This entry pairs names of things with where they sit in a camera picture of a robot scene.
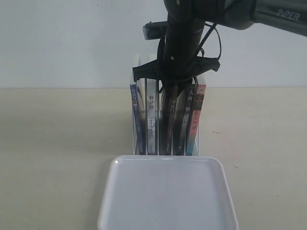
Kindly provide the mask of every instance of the white tray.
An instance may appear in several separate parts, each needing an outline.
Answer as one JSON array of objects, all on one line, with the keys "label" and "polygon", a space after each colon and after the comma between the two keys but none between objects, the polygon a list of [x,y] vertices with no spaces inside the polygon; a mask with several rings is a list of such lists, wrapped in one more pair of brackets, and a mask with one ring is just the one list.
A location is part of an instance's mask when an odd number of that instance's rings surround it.
[{"label": "white tray", "polygon": [[116,158],[99,230],[238,230],[221,163],[199,156]]}]

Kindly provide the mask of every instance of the table surface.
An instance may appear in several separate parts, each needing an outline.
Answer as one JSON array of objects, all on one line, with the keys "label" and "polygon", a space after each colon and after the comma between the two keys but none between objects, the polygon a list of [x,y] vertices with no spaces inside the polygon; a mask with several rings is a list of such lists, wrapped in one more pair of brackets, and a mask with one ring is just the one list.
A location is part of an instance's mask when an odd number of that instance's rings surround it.
[{"label": "table surface", "polygon": [[[208,89],[200,155],[224,166],[240,229],[307,226],[307,88]],[[131,154],[128,89],[0,90],[0,229],[95,230]]]}]

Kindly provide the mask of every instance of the robotic arm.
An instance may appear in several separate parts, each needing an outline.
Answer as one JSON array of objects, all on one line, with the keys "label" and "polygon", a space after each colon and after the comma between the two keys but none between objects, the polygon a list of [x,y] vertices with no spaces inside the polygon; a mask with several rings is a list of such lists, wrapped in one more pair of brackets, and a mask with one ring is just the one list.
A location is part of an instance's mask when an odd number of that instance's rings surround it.
[{"label": "robotic arm", "polygon": [[145,39],[160,39],[157,60],[133,68],[134,80],[150,78],[163,84],[191,80],[219,69],[219,58],[198,57],[206,22],[244,30],[261,23],[307,36],[307,0],[164,0],[167,22],[144,26]]}]

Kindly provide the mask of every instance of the book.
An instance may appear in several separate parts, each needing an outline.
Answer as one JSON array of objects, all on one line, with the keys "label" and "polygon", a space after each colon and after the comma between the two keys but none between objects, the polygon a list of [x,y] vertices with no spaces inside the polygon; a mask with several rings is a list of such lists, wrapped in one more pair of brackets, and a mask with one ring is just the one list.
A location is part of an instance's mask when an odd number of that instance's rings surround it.
[{"label": "book", "polygon": [[[140,56],[136,56],[134,60],[137,66],[140,65],[141,60]],[[144,89],[143,89],[143,80],[139,80],[138,82],[134,82],[133,76],[130,79],[130,92],[131,92],[131,100],[132,100],[132,112],[134,117],[134,124],[136,129],[136,142],[137,149],[140,155],[146,155],[145,149],[145,108],[144,108]]]},{"label": "book", "polygon": [[195,84],[189,82],[183,86],[183,90],[177,98],[175,112],[175,126],[173,134],[173,153],[174,155],[185,155],[185,139],[191,107],[193,102]]},{"label": "book", "polygon": [[161,155],[172,155],[172,137],[175,118],[178,85],[165,86],[161,101]]},{"label": "book", "polygon": [[187,156],[193,155],[195,137],[197,134],[197,130],[199,128],[201,108],[202,108],[202,103],[203,103],[203,99],[204,99],[205,91],[207,87],[203,74],[195,78],[195,85],[196,85],[196,88],[195,88],[195,93],[193,97],[192,110],[191,110],[189,126],[187,129],[187,135],[186,135],[186,155]]},{"label": "book", "polygon": [[158,154],[158,82],[153,79],[145,79],[146,93],[146,147],[148,155]]}]

